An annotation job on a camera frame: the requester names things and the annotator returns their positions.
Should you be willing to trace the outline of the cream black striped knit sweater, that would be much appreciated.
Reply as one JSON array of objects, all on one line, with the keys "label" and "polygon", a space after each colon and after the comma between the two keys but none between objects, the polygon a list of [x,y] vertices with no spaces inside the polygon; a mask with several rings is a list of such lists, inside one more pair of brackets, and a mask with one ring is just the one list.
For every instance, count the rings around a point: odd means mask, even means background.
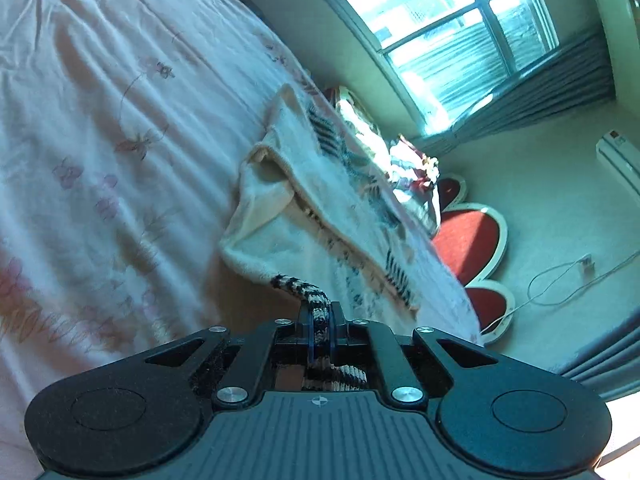
[{"label": "cream black striped knit sweater", "polygon": [[240,201],[220,241],[224,263],[308,309],[302,386],[367,388],[363,367],[337,361],[338,302],[346,318],[408,327],[421,293],[414,252],[382,184],[314,103],[282,86],[265,135],[242,162]]}]

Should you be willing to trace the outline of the red white scalloped headboard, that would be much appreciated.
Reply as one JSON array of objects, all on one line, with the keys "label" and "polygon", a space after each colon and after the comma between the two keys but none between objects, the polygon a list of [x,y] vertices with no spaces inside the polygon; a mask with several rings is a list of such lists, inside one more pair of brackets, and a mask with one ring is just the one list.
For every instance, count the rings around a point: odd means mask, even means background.
[{"label": "red white scalloped headboard", "polygon": [[433,244],[465,288],[489,346],[506,333],[515,309],[513,292],[492,278],[508,248],[506,218],[491,206],[469,202],[468,186],[456,174],[440,178],[437,191],[440,226]]}]

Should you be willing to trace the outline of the folded floral yellow quilt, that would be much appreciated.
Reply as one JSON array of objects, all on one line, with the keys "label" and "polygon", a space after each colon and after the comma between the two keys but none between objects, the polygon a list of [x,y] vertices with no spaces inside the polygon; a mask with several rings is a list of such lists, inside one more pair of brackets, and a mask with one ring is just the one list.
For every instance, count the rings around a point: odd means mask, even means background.
[{"label": "folded floral yellow quilt", "polygon": [[344,86],[324,92],[337,113],[349,125],[365,151],[380,168],[390,166],[390,149],[382,132],[352,90]]}]

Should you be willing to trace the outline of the pink floral bed sheet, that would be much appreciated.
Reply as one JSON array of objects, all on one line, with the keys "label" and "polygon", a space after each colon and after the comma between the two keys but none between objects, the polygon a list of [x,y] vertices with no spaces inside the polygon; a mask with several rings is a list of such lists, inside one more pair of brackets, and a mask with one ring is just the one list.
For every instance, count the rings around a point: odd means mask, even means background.
[{"label": "pink floral bed sheet", "polygon": [[364,158],[405,226],[419,310],[471,342],[468,296],[293,53],[239,0],[1,0],[1,474],[30,479],[29,402],[52,382],[206,333],[189,365],[216,408],[233,334],[300,300],[230,269],[242,162],[288,84]]}]

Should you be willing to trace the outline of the large glass window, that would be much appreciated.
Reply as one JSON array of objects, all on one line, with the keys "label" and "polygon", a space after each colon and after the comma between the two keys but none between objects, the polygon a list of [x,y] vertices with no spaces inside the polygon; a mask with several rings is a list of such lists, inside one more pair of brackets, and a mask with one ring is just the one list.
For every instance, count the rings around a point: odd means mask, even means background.
[{"label": "large glass window", "polygon": [[422,136],[449,130],[559,47],[544,0],[324,0],[382,70]]}]

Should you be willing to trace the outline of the teal window curtain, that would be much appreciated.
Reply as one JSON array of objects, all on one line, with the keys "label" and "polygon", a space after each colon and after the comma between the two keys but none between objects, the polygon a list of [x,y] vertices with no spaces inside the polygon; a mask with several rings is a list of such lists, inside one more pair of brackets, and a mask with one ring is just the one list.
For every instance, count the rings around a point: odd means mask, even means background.
[{"label": "teal window curtain", "polygon": [[442,156],[461,144],[614,98],[608,42],[603,28],[593,27],[499,84],[449,128],[417,138],[416,146]]}]

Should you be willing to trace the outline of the white wall air conditioner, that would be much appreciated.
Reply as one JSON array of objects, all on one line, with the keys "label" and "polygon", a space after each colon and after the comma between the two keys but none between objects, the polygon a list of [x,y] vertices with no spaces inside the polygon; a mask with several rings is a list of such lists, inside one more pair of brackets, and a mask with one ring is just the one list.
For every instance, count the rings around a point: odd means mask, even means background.
[{"label": "white wall air conditioner", "polygon": [[639,195],[639,149],[626,136],[612,130],[596,144],[597,160],[629,192]]}]

